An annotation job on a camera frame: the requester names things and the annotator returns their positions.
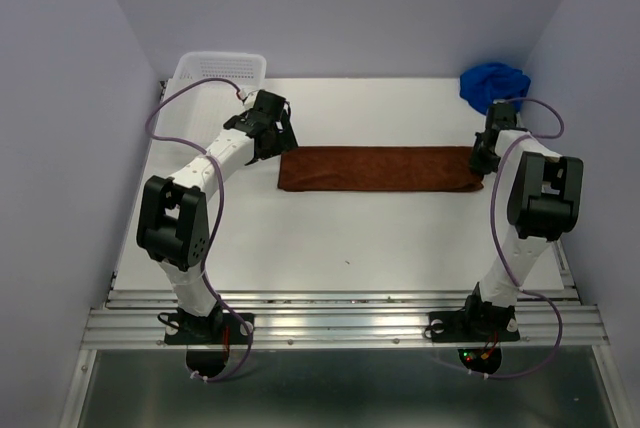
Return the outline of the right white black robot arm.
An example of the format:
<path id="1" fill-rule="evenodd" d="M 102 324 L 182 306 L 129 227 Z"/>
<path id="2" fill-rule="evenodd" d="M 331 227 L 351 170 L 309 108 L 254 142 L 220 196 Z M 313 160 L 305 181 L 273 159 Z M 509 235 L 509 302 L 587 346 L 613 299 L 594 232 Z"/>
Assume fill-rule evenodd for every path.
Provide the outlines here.
<path id="1" fill-rule="evenodd" d="M 470 169 L 496 175 L 490 233 L 497 258 L 460 314 L 474 341 L 516 340 L 515 305 L 539 257 L 577 224 L 584 164 L 549 150 L 518 123 L 515 102 L 493 102 L 476 135 Z"/>

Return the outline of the brown microfiber towel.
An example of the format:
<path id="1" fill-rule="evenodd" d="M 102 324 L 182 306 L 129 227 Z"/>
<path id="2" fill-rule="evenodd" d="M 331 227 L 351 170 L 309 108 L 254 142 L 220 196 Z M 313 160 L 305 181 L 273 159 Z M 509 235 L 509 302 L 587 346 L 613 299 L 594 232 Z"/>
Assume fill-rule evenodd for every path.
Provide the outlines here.
<path id="1" fill-rule="evenodd" d="M 483 177 L 469 168 L 471 149 L 300 147 L 281 156 L 277 187 L 286 192 L 473 193 Z"/>

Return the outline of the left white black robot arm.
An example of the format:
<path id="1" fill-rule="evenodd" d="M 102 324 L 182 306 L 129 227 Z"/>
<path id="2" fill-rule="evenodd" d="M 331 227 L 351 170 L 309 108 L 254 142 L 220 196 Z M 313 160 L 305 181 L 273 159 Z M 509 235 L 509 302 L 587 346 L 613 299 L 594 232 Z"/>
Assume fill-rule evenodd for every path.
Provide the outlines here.
<path id="1" fill-rule="evenodd" d="M 213 196 L 225 196 L 224 183 L 236 171 L 296 147 L 289 102 L 260 90 L 190 163 L 145 182 L 136 243 L 163 270 L 178 302 L 175 312 L 158 317 L 165 343 L 246 340 L 253 317 L 226 312 L 205 274 L 204 262 L 222 218 L 209 215 L 208 203 Z"/>

